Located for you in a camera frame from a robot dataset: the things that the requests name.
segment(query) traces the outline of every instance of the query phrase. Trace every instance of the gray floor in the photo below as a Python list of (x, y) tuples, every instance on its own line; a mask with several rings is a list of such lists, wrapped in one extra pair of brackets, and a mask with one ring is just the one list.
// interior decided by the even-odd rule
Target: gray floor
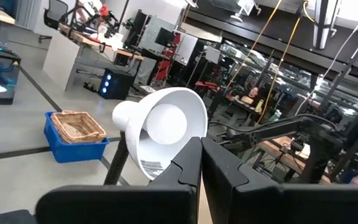
[[(22, 57), (22, 68), (64, 110), (88, 111), (108, 132), (108, 137), (118, 137), (119, 131), (111, 121), (111, 113), (119, 103), (104, 100), (95, 93), (83, 89), (84, 78), (78, 77), (76, 87), (63, 93), (42, 72), (47, 51), (37, 44), (38, 36), (29, 31), (15, 29), (9, 47)], [(45, 112), (53, 110), (48, 101), (31, 82), (20, 74), (14, 104), (0, 106), (0, 152), (21, 151), (47, 146), (42, 132)], [(111, 162), (118, 142), (111, 142), (104, 157)], [(37, 200), (49, 190), (64, 185), (101, 185), (107, 167), (101, 161), (58, 164), (51, 152), (0, 159), (0, 213), (18, 209), (34, 212)], [(149, 181), (128, 158), (123, 178), (130, 185), (146, 185)]]

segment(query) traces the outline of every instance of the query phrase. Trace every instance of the office chair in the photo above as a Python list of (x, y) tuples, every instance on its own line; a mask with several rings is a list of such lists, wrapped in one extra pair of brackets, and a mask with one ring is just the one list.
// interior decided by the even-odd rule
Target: office chair
[[(61, 0), (49, 0), (49, 8), (44, 12), (44, 24), (55, 30), (59, 27), (59, 20), (68, 11), (68, 5)], [(42, 43), (42, 40), (51, 39), (51, 36), (40, 35), (38, 43)]]

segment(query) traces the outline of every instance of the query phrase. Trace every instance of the robotic arm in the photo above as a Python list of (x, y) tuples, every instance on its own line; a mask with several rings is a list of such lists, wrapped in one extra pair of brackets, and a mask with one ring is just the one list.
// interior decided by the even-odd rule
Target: robotic arm
[(304, 184), (318, 184), (328, 161), (340, 153), (346, 142), (346, 138), (335, 130), (335, 125), (310, 114), (301, 114), (247, 131), (235, 130), (233, 138), (243, 140), (246, 147), (251, 148), (262, 141), (287, 135), (296, 135), (297, 139), (310, 145), (310, 155), (299, 178), (299, 182)]

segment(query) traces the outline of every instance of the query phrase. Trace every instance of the white desk lamp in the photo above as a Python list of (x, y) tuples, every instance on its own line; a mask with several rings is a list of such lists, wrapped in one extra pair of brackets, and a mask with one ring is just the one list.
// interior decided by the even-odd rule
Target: white desk lamp
[(154, 180), (192, 137), (205, 137), (208, 119), (203, 100), (193, 90), (172, 87), (138, 103), (123, 101), (112, 112), (121, 140), (104, 184), (117, 184), (128, 154)]

